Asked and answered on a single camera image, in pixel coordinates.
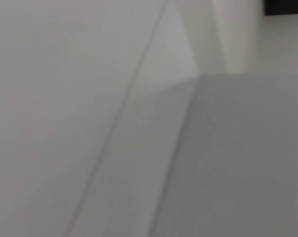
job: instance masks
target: gray surface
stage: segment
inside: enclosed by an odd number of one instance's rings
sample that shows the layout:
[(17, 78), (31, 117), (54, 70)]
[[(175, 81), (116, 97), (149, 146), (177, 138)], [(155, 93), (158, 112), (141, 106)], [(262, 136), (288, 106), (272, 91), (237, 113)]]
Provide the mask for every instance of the gray surface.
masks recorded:
[(201, 79), (154, 237), (292, 236), (298, 78)]

